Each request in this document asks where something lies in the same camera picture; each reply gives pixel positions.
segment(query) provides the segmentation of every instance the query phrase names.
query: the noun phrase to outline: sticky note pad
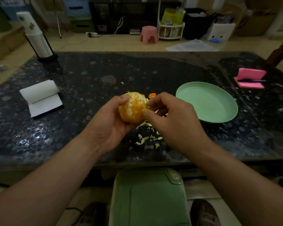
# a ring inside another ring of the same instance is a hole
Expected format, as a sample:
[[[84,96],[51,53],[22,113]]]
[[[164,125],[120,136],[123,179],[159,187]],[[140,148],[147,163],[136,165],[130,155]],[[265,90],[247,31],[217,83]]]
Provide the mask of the sticky note pad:
[[[234,80],[237,82],[238,86],[242,88],[264,89],[262,83],[242,83],[242,82],[238,82],[237,80],[240,79],[261,80],[265,74],[266,74],[265,70],[239,68],[238,76],[234,77]]]
[[[31,117],[62,105],[58,92],[59,89],[53,80],[47,80],[20,90],[28,103]]]

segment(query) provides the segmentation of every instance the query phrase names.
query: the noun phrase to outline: black granite table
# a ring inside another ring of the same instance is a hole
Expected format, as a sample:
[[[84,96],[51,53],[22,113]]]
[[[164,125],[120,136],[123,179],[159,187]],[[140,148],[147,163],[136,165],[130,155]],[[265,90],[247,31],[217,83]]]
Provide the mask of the black granite table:
[[[58,53],[57,62],[41,64],[31,58],[0,86],[0,170],[35,168],[78,135],[112,96],[126,91],[144,95],[167,91],[192,81],[217,85],[237,101],[236,118],[222,124],[203,123],[217,144],[242,161],[283,159],[283,88],[238,88],[238,69],[263,68],[264,60],[249,52],[127,52]],[[266,78],[283,84],[283,73]],[[52,79],[63,106],[31,118],[19,90]],[[163,140],[134,144],[146,126],[132,130],[97,166],[169,165],[189,161]],[[151,149],[151,145],[160,148]]]

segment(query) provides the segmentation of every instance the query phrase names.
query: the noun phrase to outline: forearm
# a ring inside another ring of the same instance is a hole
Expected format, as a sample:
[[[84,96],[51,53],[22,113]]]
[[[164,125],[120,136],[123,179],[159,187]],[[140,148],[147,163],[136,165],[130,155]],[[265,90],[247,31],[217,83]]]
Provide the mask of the forearm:
[[[0,193],[0,225],[55,225],[100,157],[80,136],[26,178]]]
[[[214,143],[187,156],[211,181],[242,225],[283,225],[283,188]]]

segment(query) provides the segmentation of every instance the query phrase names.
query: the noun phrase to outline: plastic stool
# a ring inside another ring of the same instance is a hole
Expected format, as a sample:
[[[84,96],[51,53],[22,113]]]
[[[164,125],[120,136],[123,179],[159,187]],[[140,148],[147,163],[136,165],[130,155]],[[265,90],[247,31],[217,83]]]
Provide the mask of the plastic stool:
[[[154,43],[158,42],[157,29],[154,26],[144,26],[141,29],[141,41],[144,45],[148,44],[148,40],[154,38]]]

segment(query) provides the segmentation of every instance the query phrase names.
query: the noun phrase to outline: chair leg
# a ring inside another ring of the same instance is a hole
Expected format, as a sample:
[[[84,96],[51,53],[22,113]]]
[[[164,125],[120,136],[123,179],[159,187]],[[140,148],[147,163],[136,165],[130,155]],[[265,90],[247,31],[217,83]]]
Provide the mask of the chair leg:
[[[266,64],[276,67],[283,60],[283,43],[275,49],[266,60]]]

